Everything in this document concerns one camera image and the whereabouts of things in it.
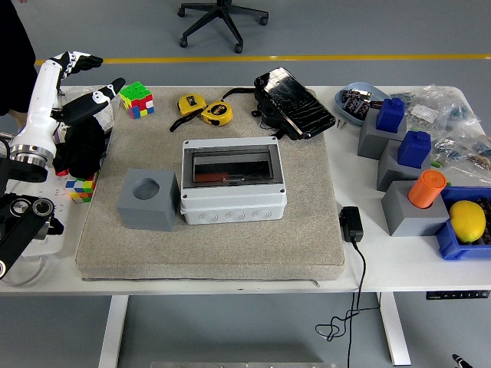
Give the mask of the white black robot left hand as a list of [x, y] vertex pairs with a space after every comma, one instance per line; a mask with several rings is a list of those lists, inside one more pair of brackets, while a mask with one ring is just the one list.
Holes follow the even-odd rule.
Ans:
[[53, 135], [59, 123], [76, 126], [110, 104], [126, 83], [122, 77], [65, 105], [59, 100], [63, 79], [100, 67], [103, 62], [92, 54], [66, 51], [43, 63], [31, 95], [26, 126], [11, 141], [11, 158], [52, 160], [56, 153]]

